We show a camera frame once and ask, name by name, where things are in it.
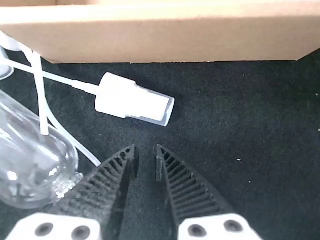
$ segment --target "white cord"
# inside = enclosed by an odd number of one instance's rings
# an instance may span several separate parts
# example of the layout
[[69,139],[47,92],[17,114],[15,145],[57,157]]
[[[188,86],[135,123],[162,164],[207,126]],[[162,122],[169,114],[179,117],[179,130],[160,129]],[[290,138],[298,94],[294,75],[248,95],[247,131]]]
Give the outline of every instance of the white cord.
[[64,135],[80,152],[83,153],[96,167],[98,167],[101,162],[88,150],[86,149],[78,140],[76,140],[56,119],[55,115],[52,113],[47,100],[45,101],[46,114],[52,125]]
[[46,113],[46,92],[44,76],[42,75],[42,63],[41,56],[37,52],[33,52],[33,59],[31,66],[35,69],[33,75],[35,80],[35,87],[38,94],[38,105],[39,105],[39,119],[40,119],[40,133],[41,135],[49,135],[49,124]]
[[[21,64],[21,63],[16,62],[16,61],[12,61],[10,59],[6,59],[4,57],[0,58],[0,63],[2,65],[11,66],[11,67],[13,67],[15,69],[20,69],[20,70],[22,70],[24,72],[34,74],[34,69],[32,67],[24,65],[24,64]],[[66,84],[66,85],[70,85],[70,86],[72,86],[73,81],[74,81],[74,80],[68,79],[66,77],[55,75],[55,74],[52,74],[52,73],[49,73],[49,72],[46,72],[46,71],[42,71],[42,74],[43,74],[43,77],[45,77],[46,79],[51,79],[51,80],[54,80],[56,82],[59,82],[59,83],[62,83],[62,84]]]
[[[34,74],[34,69],[32,67],[29,67],[27,65],[6,59],[6,58],[0,58],[0,64],[3,65],[8,65],[11,66],[13,68],[16,69],[20,69],[24,72],[28,72],[31,74]],[[51,79],[54,80],[56,82],[62,83],[62,84],[66,84],[66,85],[70,85],[73,86],[74,88],[78,88],[81,89],[83,91],[86,91],[88,93],[91,92],[95,92],[94,90],[88,90],[90,89],[89,86],[92,86],[94,89],[96,89],[96,85],[93,84],[89,84],[89,83],[84,83],[84,82],[79,82],[76,80],[71,80],[62,76],[58,76],[49,72],[45,72],[42,71],[42,74],[45,78],[47,79]],[[47,99],[45,99],[45,101],[43,102],[43,105],[45,107],[45,111],[46,111],[46,116],[47,118],[51,121],[52,125],[61,133],[63,134],[70,142],[71,144],[73,144],[80,152],[83,153],[83,155],[85,155],[96,167],[98,167],[101,162],[87,149],[85,148],[78,140],[76,140],[60,123],[59,121],[56,119],[55,115],[52,113]]]

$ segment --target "screw hole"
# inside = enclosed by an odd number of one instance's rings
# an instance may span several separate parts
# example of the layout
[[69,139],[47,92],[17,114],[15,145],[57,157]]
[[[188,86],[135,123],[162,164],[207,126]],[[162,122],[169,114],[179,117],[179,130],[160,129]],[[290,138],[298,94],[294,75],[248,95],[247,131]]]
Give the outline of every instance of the screw hole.
[[90,228],[87,226],[78,226],[71,234],[72,240],[86,240],[90,236]]
[[35,235],[37,237],[44,237],[51,233],[54,225],[50,222],[46,222],[38,226],[35,230]]
[[188,228],[188,233],[191,237],[202,238],[207,235],[207,231],[198,224],[193,224]]
[[125,161],[126,160],[126,154],[124,152],[120,153],[120,157]]
[[229,220],[224,223],[224,228],[228,232],[240,233],[244,230],[240,223],[234,220]]

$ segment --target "bottle neck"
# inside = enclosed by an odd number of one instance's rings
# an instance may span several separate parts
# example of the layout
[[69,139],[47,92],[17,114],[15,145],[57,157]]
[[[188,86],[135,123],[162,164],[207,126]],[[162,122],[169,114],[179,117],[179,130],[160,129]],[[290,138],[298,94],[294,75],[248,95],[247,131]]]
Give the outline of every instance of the bottle neck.
[[66,178],[65,176],[60,176],[52,184],[53,188],[53,198],[54,203],[58,202],[60,199],[65,197],[65,194],[72,190],[84,177],[80,172],[76,172],[71,178]]

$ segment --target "black felt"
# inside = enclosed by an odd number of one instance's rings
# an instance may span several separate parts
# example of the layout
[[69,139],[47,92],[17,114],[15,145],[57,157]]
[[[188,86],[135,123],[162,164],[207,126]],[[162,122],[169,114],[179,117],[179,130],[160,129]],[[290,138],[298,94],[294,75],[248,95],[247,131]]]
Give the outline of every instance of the black felt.
[[[26,63],[20,53],[12,60]],[[300,61],[175,64],[50,64],[44,70],[99,84],[106,72],[175,97],[167,127],[97,113],[95,97],[45,81],[62,125],[99,159],[136,144],[121,240],[164,240],[163,191],[154,146],[189,161],[265,240],[320,238],[320,52]],[[0,88],[38,113],[33,76],[16,70]],[[82,155],[80,171],[93,165]],[[0,204],[0,239],[36,210]]]

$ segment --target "glass bottle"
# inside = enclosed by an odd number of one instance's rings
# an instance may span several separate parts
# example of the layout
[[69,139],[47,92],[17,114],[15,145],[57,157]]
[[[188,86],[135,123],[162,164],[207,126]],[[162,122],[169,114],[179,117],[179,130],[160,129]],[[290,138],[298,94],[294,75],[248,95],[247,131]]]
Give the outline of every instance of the glass bottle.
[[83,177],[76,148],[55,128],[0,90],[0,200],[32,209],[64,197]]

